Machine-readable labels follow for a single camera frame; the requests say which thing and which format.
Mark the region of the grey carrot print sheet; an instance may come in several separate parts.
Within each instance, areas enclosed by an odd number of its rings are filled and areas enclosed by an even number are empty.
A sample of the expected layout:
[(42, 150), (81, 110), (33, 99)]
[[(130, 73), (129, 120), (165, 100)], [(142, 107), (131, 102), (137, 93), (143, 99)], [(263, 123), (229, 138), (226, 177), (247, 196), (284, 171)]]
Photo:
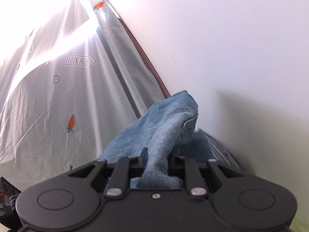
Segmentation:
[(165, 97), (108, 0), (1, 0), (1, 176), (95, 160)]

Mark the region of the blue denim jeans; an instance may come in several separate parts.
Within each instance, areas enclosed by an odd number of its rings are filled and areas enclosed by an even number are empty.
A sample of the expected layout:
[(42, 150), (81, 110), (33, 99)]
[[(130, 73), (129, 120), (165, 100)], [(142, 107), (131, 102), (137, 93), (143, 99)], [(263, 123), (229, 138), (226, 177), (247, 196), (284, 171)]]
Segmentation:
[(206, 163), (214, 156), (206, 135), (195, 131), (198, 106), (187, 91), (153, 104), (133, 125), (117, 135), (99, 158), (116, 163), (122, 157), (139, 156), (144, 147), (148, 158), (142, 176), (131, 187), (141, 190), (173, 190), (182, 187), (178, 177), (168, 175), (168, 156), (191, 157)]

